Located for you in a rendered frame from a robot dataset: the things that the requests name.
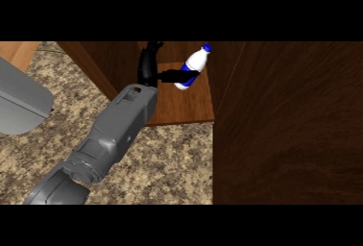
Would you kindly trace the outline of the pale wooden block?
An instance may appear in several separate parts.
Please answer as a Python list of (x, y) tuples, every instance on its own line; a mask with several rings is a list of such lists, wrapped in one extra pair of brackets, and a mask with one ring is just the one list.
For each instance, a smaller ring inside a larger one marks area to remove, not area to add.
[(38, 45), (38, 41), (0, 41), (0, 57), (25, 71)]

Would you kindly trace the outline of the grey rounded appliance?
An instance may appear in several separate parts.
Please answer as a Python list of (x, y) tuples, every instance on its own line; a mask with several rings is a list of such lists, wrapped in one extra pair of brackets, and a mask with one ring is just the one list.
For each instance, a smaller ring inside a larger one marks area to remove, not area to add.
[(29, 132), (50, 117), (53, 105), (50, 91), (0, 58), (0, 133)]

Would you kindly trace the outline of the white blue water bottle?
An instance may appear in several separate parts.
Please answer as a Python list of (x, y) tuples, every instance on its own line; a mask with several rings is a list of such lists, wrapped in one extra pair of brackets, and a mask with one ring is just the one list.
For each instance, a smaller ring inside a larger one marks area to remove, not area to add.
[[(212, 51), (212, 47), (209, 44), (205, 44), (201, 49), (192, 54), (192, 56), (187, 58), (187, 60), (184, 61), (180, 70), (181, 71), (198, 71), (202, 72), (203, 68), (205, 68), (205, 64), (206, 64), (206, 58), (208, 58), (208, 54)], [(180, 90), (186, 90), (195, 80), (198, 78), (198, 75), (195, 75), (193, 77), (189, 78), (189, 80), (186, 82), (180, 82), (175, 83), (175, 87)]]

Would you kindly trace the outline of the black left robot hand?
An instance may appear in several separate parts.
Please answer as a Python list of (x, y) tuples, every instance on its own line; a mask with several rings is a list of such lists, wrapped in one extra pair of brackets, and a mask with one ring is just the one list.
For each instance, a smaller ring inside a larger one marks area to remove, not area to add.
[(137, 83), (144, 86), (156, 87), (158, 81), (183, 84), (199, 75), (196, 70), (168, 69), (164, 72), (158, 72), (156, 55), (162, 46), (164, 43), (161, 41), (149, 41), (140, 52)]

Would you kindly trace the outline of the dark wooden cabinet door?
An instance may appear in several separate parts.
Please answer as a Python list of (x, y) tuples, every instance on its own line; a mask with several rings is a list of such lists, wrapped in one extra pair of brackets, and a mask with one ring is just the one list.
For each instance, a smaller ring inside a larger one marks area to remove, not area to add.
[(248, 42), (214, 123), (217, 204), (363, 204), (363, 43)]

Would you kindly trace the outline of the brown wooden cabinet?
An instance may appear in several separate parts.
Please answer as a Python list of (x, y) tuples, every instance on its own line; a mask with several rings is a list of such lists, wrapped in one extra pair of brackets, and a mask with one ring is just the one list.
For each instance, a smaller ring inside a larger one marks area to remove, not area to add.
[[(59, 47), (88, 76), (103, 95), (112, 99), (137, 81), (139, 55), (144, 41), (62, 41)], [(243, 43), (212, 41), (206, 66), (190, 88), (159, 83), (152, 126), (211, 122), (220, 110), (236, 71)]]

